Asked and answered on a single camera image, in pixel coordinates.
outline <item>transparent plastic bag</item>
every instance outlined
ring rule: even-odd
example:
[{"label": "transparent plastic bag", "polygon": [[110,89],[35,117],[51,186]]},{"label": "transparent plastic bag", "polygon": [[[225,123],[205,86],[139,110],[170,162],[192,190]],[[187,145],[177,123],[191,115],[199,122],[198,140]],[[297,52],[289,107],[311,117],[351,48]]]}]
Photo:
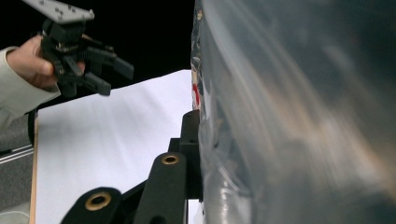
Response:
[{"label": "transparent plastic bag", "polygon": [[196,7],[205,223],[395,223],[394,1]]}]

